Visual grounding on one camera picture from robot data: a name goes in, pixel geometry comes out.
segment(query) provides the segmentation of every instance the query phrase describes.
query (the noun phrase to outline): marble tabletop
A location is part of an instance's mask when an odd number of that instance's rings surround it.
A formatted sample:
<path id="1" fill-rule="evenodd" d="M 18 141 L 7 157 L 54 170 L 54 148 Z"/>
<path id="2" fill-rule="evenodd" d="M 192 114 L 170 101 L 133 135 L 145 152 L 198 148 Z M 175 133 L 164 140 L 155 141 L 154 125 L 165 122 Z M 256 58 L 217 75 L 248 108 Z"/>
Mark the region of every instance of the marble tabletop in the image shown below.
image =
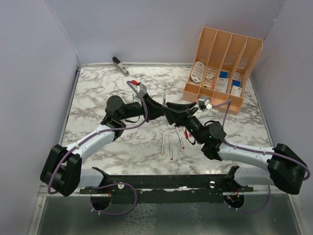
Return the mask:
<path id="1" fill-rule="evenodd" d="M 64 132 L 63 145 L 81 139 L 93 131 L 105 116 L 107 99 L 121 96 L 126 103 L 133 101 L 133 93 L 127 80 L 137 80 L 147 86 L 149 95 L 162 102 L 166 89 L 166 101 L 186 103 L 182 92 L 190 67 L 127 67 L 130 76 L 124 77 L 114 67 L 85 67 L 80 71 L 74 99 Z M 224 113 L 216 110 L 197 115 L 207 120 L 223 119 Z M 228 115 L 225 123 L 226 139 L 241 144 L 270 146 L 268 134 L 251 84 L 246 84 L 245 99 L 237 116 Z M 165 154 L 161 155 L 162 133 L 165 131 Z M 241 163 L 207 159 L 201 145 L 192 146 L 179 129 L 185 149 L 182 149 L 174 126 L 164 117 L 145 123 L 134 130 L 124 131 L 115 142 L 102 147 L 89 157 L 83 168 L 96 166 L 108 174 L 221 174 L 233 165 Z M 173 143 L 174 159 L 170 160 L 169 136 Z"/>

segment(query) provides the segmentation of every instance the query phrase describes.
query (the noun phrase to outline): gray wall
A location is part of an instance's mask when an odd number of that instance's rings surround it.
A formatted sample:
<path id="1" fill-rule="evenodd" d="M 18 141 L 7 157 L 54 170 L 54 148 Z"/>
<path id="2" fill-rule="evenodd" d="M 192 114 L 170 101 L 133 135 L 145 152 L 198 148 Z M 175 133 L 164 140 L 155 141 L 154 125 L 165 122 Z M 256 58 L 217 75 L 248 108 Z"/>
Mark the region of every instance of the gray wall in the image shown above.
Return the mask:
<path id="1" fill-rule="evenodd" d="M 285 0 L 46 0 L 82 63 L 191 63 L 202 26 L 263 39 Z"/>
<path id="2" fill-rule="evenodd" d="M 288 144 L 313 169 L 313 1 L 287 0 L 252 74 L 275 143 Z M 313 220 L 312 179 L 300 192 Z"/>
<path id="3" fill-rule="evenodd" d="M 78 63 L 42 0 L 0 3 L 0 234 L 26 234 Z"/>

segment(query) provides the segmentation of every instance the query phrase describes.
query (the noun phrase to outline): white marble surface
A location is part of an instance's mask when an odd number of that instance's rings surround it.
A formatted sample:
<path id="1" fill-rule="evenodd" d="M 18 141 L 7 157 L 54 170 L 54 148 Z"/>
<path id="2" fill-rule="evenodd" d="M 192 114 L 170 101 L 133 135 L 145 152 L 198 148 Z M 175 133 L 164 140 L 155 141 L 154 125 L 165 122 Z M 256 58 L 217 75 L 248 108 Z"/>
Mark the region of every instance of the white marble surface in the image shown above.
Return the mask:
<path id="1" fill-rule="evenodd" d="M 182 101 L 182 92 L 190 73 L 189 67 L 128 67 L 129 77 L 124 77 L 114 67 L 82 68 L 68 117 L 63 145 L 79 140 L 93 131 L 105 116 L 106 101 L 111 95 L 121 96 L 132 102 L 132 90 L 127 80 L 137 80 L 148 88 L 149 95 L 162 102 L 163 90 L 167 100 Z M 197 117 L 201 122 L 222 120 L 224 113 L 213 110 Z M 268 135 L 250 80 L 241 112 L 228 115 L 226 139 L 252 146 L 270 146 Z M 174 126 L 164 117 L 145 123 L 138 129 L 124 131 L 115 142 L 104 146 L 83 164 L 83 168 L 96 166 L 109 174 L 219 174 L 227 173 L 234 162 L 207 159 L 201 146 L 192 146 L 184 138 L 185 149 L 179 144 Z M 165 154 L 161 155 L 162 131 L 166 131 Z M 173 142 L 174 159 L 170 160 L 169 136 Z"/>

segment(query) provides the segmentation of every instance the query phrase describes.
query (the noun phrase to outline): wooden organizer box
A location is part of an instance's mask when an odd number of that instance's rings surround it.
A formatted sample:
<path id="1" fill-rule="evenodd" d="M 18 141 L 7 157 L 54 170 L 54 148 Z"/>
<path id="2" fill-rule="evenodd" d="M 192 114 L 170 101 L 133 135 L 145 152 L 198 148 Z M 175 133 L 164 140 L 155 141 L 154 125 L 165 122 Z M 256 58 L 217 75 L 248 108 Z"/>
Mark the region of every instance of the wooden organizer box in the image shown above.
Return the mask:
<path id="1" fill-rule="evenodd" d="M 214 105 L 230 99 L 229 113 L 237 115 L 244 100 L 246 82 L 259 58 L 262 45 L 263 40 L 261 39 L 203 27 L 193 67 L 196 61 L 201 61 L 205 65 L 205 71 L 200 83 L 194 82 L 189 76 L 182 99 L 198 102 L 202 95 L 207 95 L 211 104 Z M 208 71 L 212 69 L 216 70 L 215 76 L 211 82 L 208 82 L 205 77 Z M 226 71 L 229 74 L 226 93 L 215 90 L 221 71 Z M 236 72 L 240 73 L 242 87 L 240 97 L 230 94 L 232 79 Z M 225 112 L 226 108 L 227 105 L 224 105 L 216 109 Z"/>

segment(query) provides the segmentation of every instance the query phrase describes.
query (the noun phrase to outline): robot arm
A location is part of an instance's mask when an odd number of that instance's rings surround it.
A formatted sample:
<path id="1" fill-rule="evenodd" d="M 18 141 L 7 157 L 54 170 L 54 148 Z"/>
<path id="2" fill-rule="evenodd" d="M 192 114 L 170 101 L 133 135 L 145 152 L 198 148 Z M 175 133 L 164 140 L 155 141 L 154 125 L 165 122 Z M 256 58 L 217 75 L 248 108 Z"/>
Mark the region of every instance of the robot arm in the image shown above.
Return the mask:
<path id="1" fill-rule="evenodd" d="M 198 110 L 195 102 L 186 105 L 167 102 L 166 106 L 163 106 L 149 97 L 143 84 L 134 84 L 137 90 L 136 98 L 141 97 L 147 107 L 147 122 L 165 116 L 170 125 L 184 126 L 198 144 L 203 144 L 201 150 L 207 158 L 237 161 L 255 166 L 252 168 L 232 167 L 225 180 L 221 180 L 223 183 L 220 187 L 225 187 L 225 190 L 229 191 L 230 188 L 238 189 L 247 185 L 275 185 L 284 192 L 299 193 L 306 172 L 305 168 L 292 161 L 274 156 L 275 153 L 279 153 L 306 166 L 287 146 L 278 144 L 272 149 L 228 143 L 224 140 L 226 133 L 219 122 L 215 121 L 203 126 L 194 116 Z M 42 182 L 46 184 L 50 182 L 57 164 L 65 154 L 68 154 L 66 164 L 60 166 L 52 181 L 52 188 L 57 192 L 68 196 L 76 188 L 97 187 L 110 183 L 105 172 L 97 168 L 81 169 L 82 163 L 101 147 L 121 136 L 126 128 L 121 120 L 146 115 L 146 113 L 138 102 L 125 104 L 116 95 L 108 99 L 105 111 L 106 116 L 101 125 L 93 132 L 66 147 L 56 145 L 51 149 L 41 173 Z"/>

